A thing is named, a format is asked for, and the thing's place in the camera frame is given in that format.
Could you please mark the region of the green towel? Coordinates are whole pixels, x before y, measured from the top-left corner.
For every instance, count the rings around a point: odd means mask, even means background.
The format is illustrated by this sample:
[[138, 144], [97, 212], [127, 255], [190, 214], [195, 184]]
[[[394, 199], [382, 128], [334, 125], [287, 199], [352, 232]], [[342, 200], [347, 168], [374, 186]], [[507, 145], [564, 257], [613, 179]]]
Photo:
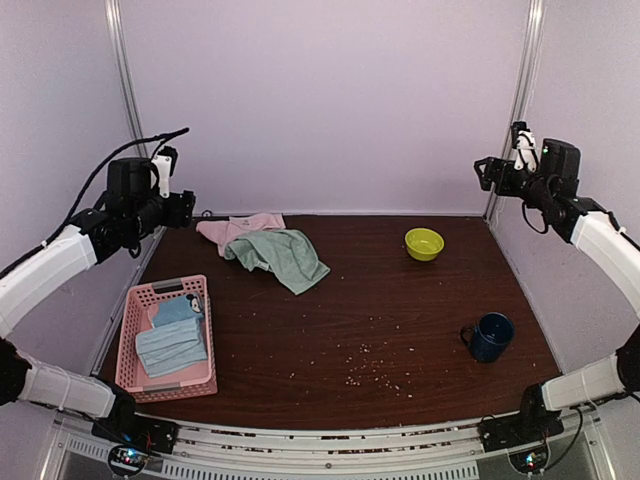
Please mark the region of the green towel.
[[310, 290], [331, 271], [319, 259], [308, 237], [292, 229], [240, 235], [225, 247], [223, 258], [238, 260], [249, 272], [271, 272], [294, 295]]

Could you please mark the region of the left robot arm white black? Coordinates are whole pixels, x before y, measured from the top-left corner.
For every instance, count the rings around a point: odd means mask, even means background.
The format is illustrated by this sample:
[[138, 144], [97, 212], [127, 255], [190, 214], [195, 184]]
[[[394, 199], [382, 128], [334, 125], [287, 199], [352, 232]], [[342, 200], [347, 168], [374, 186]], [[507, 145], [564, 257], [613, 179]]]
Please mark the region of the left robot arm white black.
[[137, 442], [144, 424], [132, 397], [118, 387], [39, 361], [7, 337], [49, 295], [75, 276], [124, 249], [132, 257], [160, 227], [191, 223], [195, 195], [173, 193], [169, 180], [177, 163], [165, 146], [152, 158], [115, 160], [107, 188], [96, 204], [64, 221], [60, 232], [1, 276], [1, 402], [32, 402], [102, 419], [123, 444]]

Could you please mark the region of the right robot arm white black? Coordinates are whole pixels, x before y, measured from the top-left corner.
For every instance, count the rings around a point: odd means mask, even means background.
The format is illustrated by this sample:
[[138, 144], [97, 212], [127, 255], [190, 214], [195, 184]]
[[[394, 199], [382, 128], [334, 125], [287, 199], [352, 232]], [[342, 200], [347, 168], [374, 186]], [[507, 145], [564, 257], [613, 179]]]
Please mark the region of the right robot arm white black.
[[[541, 213], [544, 232], [555, 231], [589, 257], [639, 310], [639, 245], [613, 212], [577, 195], [581, 153], [574, 145], [545, 139], [539, 154], [526, 131], [512, 142], [515, 160], [486, 157], [474, 162], [482, 190], [518, 198], [524, 209]], [[615, 353], [579, 370], [528, 387], [512, 430], [519, 440], [535, 440], [551, 418], [570, 407], [631, 396], [639, 391], [639, 331]]]

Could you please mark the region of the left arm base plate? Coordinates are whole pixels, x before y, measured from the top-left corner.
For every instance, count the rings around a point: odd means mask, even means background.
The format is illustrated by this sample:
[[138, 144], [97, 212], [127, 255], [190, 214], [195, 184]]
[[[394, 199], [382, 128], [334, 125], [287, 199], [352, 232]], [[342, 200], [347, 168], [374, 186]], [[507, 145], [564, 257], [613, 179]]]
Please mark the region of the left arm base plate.
[[175, 422], [145, 416], [135, 416], [126, 426], [106, 418], [91, 423], [94, 436], [152, 455], [172, 454], [179, 431]]

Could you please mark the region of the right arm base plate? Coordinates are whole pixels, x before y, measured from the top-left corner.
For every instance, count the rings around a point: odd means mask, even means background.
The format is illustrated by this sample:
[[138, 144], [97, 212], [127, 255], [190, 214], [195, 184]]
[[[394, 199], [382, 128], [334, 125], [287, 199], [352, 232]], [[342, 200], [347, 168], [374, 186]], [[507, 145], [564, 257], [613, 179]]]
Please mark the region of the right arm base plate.
[[511, 449], [521, 445], [542, 442], [564, 432], [562, 421], [551, 415], [541, 423], [523, 421], [521, 415], [484, 418], [478, 424], [480, 439], [485, 452]]

